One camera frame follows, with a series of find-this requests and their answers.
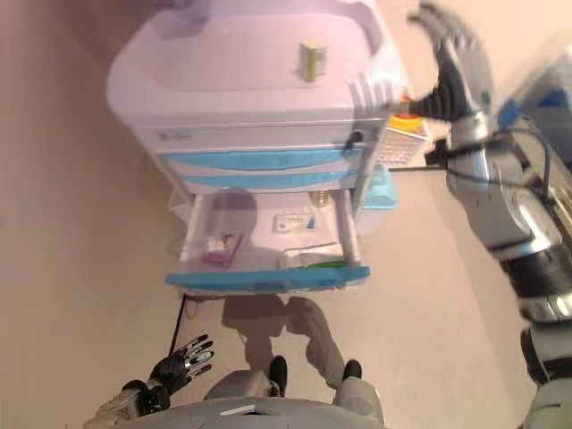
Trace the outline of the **right robot hand black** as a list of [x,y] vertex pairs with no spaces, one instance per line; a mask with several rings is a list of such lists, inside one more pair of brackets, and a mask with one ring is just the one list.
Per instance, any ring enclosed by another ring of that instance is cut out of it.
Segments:
[[492,70],[484,46],[456,12],[434,1],[422,1],[408,21],[425,31],[438,68],[437,82],[420,99],[401,101],[396,87],[383,83],[357,117],[374,122],[392,114],[412,114],[447,122],[453,130],[495,130]]

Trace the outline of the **left robot hand black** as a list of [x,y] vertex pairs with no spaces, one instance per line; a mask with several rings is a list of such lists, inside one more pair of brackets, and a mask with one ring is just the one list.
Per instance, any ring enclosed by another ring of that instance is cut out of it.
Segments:
[[153,387],[164,387],[173,395],[194,377],[208,372],[212,368],[209,361],[214,355],[214,342],[207,334],[200,335],[157,363],[148,381]]

